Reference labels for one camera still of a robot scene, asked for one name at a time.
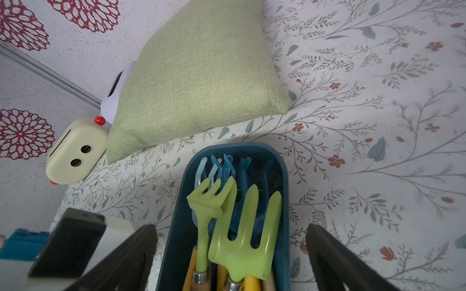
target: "linen pillow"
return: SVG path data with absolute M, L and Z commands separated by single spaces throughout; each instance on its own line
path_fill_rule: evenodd
M 121 92 L 108 163 L 208 128 L 285 114 L 289 100 L 261 11 L 262 0 L 191 0 L 155 32 Z

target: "floral fabric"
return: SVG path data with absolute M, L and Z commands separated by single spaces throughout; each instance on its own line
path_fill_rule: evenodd
M 466 0 L 264 5 L 264 36 L 289 112 L 112 165 L 104 155 L 69 186 L 54 224 L 67 207 L 155 224 L 154 290 L 190 159 L 214 144 L 265 142 L 288 167 L 292 290 L 317 290 L 304 242 L 309 223 L 402 290 L 464 288 Z

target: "metal ferrule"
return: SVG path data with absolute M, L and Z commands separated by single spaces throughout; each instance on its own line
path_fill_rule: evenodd
M 196 270 L 192 272 L 192 280 L 194 283 L 205 283 L 209 279 L 209 269 L 207 271 L 198 273 Z
M 228 291 L 241 291 L 242 286 L 243 280 L 241 280 L 241 282 L 234 282 L 230 276 L 228 276 L 228 279 L 226 280 L 226 289 Z

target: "yellow handle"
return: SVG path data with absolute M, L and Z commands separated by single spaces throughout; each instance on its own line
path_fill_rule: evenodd
M 205 283 L 194 283 L 191 281 L 190 291 L 210 291 L 210 278 Z
M 268 279 L 265 281 L 261 280 L 260 284 L 262 285 L 262 291 L 277 291 L 272 270 L 270 270 L 270 276 L 268 277 Z
M 185 283 L 183 284 L 183 291 L 189 291 L 192 281 L 192 271 L 196 269 L 196 259 L 198 257 L 198 250 L 196 247 L 192 248 L 191 261 L 189 262 L 188 272 L 186 273 Z
M 244 278 L 243 284 L 244 291 L 260 291 L 260 280 L 253 276 L 247 276 Z
M 228 276 L 228 270 L 222 266 L 217 266 L 217 291 L 223 290 L 223 284 L 226 281 L 226 277 Z

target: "dark teal container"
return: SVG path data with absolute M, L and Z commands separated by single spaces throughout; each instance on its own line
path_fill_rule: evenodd
M 157 291 L 180 291 L 185 281 L 193 246 L 197 242 L 198 229 L 192 222 L 191 209 L 186 196 L 194 189 L 194 175 L 201 159 L 207 156 L 209 159 L 206 171 L 209 173 L 212 162 L 210 156 L 223 157 L 224 154 L 233 157 L 233 166 L 236 169 L 236 182 L 240 188 L 239 164 L 241 158 L 250 157 L 252 163 L 248 169 L 249 186 L 255 183 L 259 189 L 263 189 L 260 172 L 268 160 L 273 160 L 270 171 L 269 189 L 280 189 L 283 185 L 283 209 L 278 228 L 277 242 L 275 245 L 272 270 L 277 291 L 290 290 L 290 237 L 289 237 L 289 200 L 288 200 L 288 170 L 282 157 L 271 146 L 261 142 L 230 143 L 207 147 L 198 152 L 189 162 L 183 175 L 181 188 L 178 193 L 176 207 L 171 221 L 164 258 L 160 268 L 157 282 Z M 212 278 L 212 290 L 216 284 L 216 278 Z

